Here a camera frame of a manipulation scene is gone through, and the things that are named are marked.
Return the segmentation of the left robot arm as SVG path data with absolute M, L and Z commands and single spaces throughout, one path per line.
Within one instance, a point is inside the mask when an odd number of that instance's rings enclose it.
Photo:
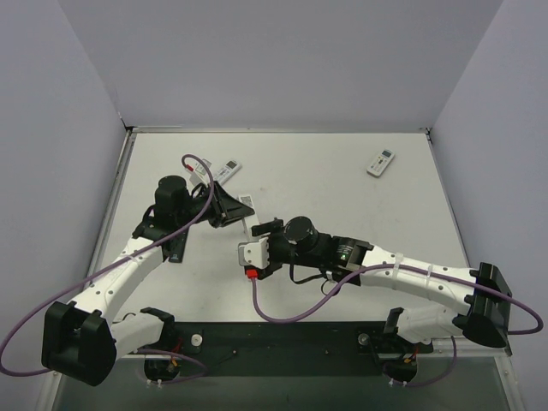
M 165 352 L 178 344 L 173 315 L 146 307 L 116 322 L 125 301 L 167 260 L 182 259 L 187 229 L 203 221 L 225 227 L 254 215 L 215 182 L 199 195 L 180 176 L 159 180 L 154 203 L 145 212 L 113 269 L 96 278 L 68 303 L 55 302 L 45 313 L 41 362 L 91 386 L 101 384 L 115 362 L 140 348 Z

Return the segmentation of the aluminium front rail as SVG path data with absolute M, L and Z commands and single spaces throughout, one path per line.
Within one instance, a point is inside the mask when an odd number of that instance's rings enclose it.
M 456 337 L 455 342 L 456 356 L 458 359 L 475 357 L 499 358 L 510 357 L 512 355 L 510 348 L 488 348 L 470 342 L 463 337 Z M 410 352 L 413 353 L 416 347 L 419 348 L 417 355 L 420 358 L 427 356 L 432 358 L 450 358 L 454 354 L 453 344 L 449 338 L 434 339 L 431 341 L 430 345 L 425 345 L 423 343 L 412 344 Z

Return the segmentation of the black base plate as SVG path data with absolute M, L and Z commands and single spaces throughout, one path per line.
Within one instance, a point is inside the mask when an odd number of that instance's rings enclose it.
M 205 371 L 209 377 L 365 377 L 381 360 L 401 360 L 414 345 L 384 333 L 384 322 L 193 322 L 175 324 L 175 335 L 157 349 L 186 360 L 146 360 L 151 380 L 173 380 Z

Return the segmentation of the white remote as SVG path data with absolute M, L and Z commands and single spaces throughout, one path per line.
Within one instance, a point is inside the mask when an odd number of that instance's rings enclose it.
M 220 185 L 224 185 L 224 183 L 230 180 L 240 169 L 240 162 L 234 159 L 228 160 L 214 173 L 214 180 Z
M 253 238 L 252 227 L 258 223 L 257 214 L 254 210 L 253 198 L 250 194 L 241 194 L 237 199 L 248 208 L 251 208 L 253 213 L 243 219 L 243 228 L 248 240 Z
M 379 178 L 381 175 L 383 175 L 394 157 L 395 153 L 389 149 L 384 149 L 380 151 L 367 166 L 366 173 L 369 176 Z

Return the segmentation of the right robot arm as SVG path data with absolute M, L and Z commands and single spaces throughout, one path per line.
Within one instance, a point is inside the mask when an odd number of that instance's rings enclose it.
M 335 283 L 393 289 L 430 301 L 429 307 L 390 310 L 386 333 L 408 343 L 465 337 L 488 348 L 508 344 L 511 291 L 493 264 L 455 268 L 410 259 L 367 241 L 319 232 L 308 217 L 255 225 L 249 238 L 238 254 L 251 278 L 264 279 L 283 265 L 302 266 Z

